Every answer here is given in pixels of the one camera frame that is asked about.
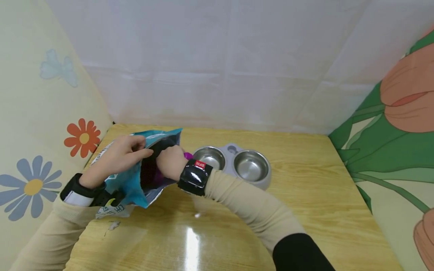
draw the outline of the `blue flower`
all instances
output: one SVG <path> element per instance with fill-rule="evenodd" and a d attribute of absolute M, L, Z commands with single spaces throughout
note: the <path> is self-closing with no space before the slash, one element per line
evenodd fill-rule
<path fill-rule="evenodd" d="M 32 168 L 30 168 L 27 159 L 21 159 L 17 162 L 16 168 L 24 177 L 25 181 L 17 179 L 11 175 L 0 175 L 0 185 L 5 187 L 14 187 L 15 189 L 0 192 L 0 206 L 11 202 L 5 208 L 5 212 L 10 212 L 9 220 L 16 221 L 22 218 L 29 207 L 30 201 L 32 206 L 30 213 L 33 218 L 37 218 L 42 213 L 43 202 L 41 196 L 53 202 L 56 199 L 58 191 L 48 189 L 58 189 L 62 183 L 53 182 L 57 179 L 62 171 L 58 170 L 48 176 L 51 170 L 51 162 L 47 162 L 42 167 L 42 156 L 38 155 L 33 159 Z"/>

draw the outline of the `teal bag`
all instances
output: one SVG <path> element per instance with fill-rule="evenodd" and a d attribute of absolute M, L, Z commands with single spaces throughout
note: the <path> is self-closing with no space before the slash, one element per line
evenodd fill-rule
<path fill-rule="evenodd" d="M 146 138 L 145 148 L 154 150 L 154 153 L 130 169 L 111 175 L 105 180 L 107 185 L 106 191 L 113 193 L 116 190 L 120 190 L 125 194 L 125 198 L 116 207 L 102 207 L 97 213 L 97 218 L 106 215 L 129 216 L 129 211 L 125 208 L 129 204 L 147 208 L 161 195 L 165 187 L 175 183 L 174 180 L 164 178 L 161 174 L 158 174 L 159 171 L 155 160 L 162 150 L 179 145 L 181 131 L 182 128 L 171 131 L 149 130 L 132 134 L 144 136 Z M 104 154 L 112 143 L 98 154 L 92 161 L 92 164 Z"/>

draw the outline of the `wooden table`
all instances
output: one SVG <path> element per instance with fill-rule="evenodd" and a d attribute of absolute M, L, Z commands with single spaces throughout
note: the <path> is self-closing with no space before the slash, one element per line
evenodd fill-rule
<path fill-rule="evenodd" d="M 90 161 L 123 134 L 174 127 L 113 125 Z M 185 128 L 181 145 L 241 148 L 264 154 L 272 166 L 267 190 L 289 206 L 336 270 L 401 270 L 328 137 Z M 121 221 L 109 231 L 112 221 Z M 91 222 L 75 245 L 67 271 L 265 271 L 273 261 L 250 229 L 225 207 L 166 188 L 131 217 Z"/>

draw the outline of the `beige sleeve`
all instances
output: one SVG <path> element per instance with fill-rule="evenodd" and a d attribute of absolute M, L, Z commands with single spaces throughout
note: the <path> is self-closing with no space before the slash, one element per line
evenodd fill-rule
<path fill-rule="evenodd" d="M 222 203 L 241 218 L 270 253 L 285 236 L 305 233 L 291 210 L 278 199 L 220 170 L 211 173 L 205 197 Z"/>
<path fill-rule="evenodd" d="M 61 271 L 99 207 L 80 207 L 57 197 L 53 211 L 21 250 L 10 271 Z"/>

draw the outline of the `black wristband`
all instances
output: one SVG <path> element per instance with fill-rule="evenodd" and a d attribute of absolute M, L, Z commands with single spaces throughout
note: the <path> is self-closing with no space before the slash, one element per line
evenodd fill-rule
<path fill-rule="evenodd" d="M 71 192 L 75 192 L 86 198 L 93 199 L 91 206 L 117 206 L 125 198 L 125 194 L 121 190 L 116 190 L 112 194 L 105 190 L 106 183 L 103 182 L 100 186 L 89 189 L 80 184 L 81 173 L 77 173 L 72 179 L 65 185 L 60 192 L 60 199 L 64 201 Z"/>
<path fill-rule="evenodd" d="M 82 195 L 86 198 L 95 198 L 97 197 L 99 194 L 101 194 L 104 190 L 105 190 L 105 182 L 103 182 L 100 186 L 94 188 L 94 189 L 89 189 L 87 187 L 84 187 L 80 184 L 80 177 L 83 174 L 81 173 L 77 173 L 76 175 L 74 175 L 74 177 L 72 177 L 72 179 L 66 184 L 66 186 L 63 188 L 63 190 L 60 192 L 60 198 L 61 200 L 65 200 L 65 198 L 69 195 L 69 193 L 71 191 Z"/>
<path fill-rule="evenodd" d="M 205 186 L 213 167 L 204 162 L 190 159 L 179 178 L 178 187 L 198 196 L 205 195 Z"/>

